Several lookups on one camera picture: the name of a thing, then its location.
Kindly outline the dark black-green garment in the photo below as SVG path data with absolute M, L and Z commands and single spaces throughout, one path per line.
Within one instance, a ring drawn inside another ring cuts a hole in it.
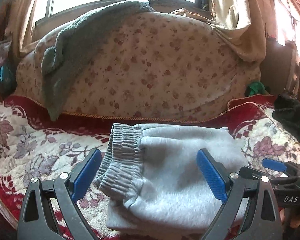
M 274 101 L 272 117 L 300 143 L 300 102 L 283 94 Z

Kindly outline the floral quilt bundle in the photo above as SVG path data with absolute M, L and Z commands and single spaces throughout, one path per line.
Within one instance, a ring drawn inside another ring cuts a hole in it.
M 19 96 L 43 103 L 42 59 L 49 33 L 17 68 Z M 205 120 L 260 79 L 209 25 L 158 12 L 130 16 L 76 77 L 63 111 L 99 116 Z

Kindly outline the green cloth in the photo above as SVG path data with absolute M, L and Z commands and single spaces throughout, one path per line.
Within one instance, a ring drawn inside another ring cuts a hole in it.
M 269 95 L 269 92 L 266 90 L 262 82 L 254 81 L 247 86 L 244 95 L 245 97 L 253 95 Z

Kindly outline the teal plastic bag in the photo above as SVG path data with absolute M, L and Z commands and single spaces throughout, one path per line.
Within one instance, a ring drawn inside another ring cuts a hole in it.
M 16 69 L 7 61 L 0 67 L 0 94 L 9 96 L 15 91 L 16 86 Z

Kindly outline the red floral fleece blanket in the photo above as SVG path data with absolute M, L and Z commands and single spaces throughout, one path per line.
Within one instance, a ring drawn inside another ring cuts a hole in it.
M 264 158 L 300 164 L 300 143 L 273 119 L 274 96 L 231 100 L 222 114 L 186 125 L 227 127 L 249 163 L 260 169 Z M 35 101 L 10 96 L 0 103 L 0 213 L 18 225 L 26 188 L 33 177 L 49 180 L 69 172 L 92 148 L 104 152 L 113 123 L 160 123 L 159 118 L 117 118 L 63 113 L 55 122 Z

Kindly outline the grey sweatpants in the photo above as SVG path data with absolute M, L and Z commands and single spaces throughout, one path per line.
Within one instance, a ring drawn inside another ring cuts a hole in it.
M 143 235 L 202 233 L 221 206 L 200 172 L 202 148 L 230 172 L 248 164 L 226 127 L 113 124 L 94 180 L 108 228 Z

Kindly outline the grey-green fleece garment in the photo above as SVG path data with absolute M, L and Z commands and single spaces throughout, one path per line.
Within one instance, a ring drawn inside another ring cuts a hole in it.
M 41 64 L 44 106 L 52 121 L 62 113 L 76 77 L 110 32 L 129 16 L 152 11 L 148 0 L 120 1 L 86 12 L 58 33 Z

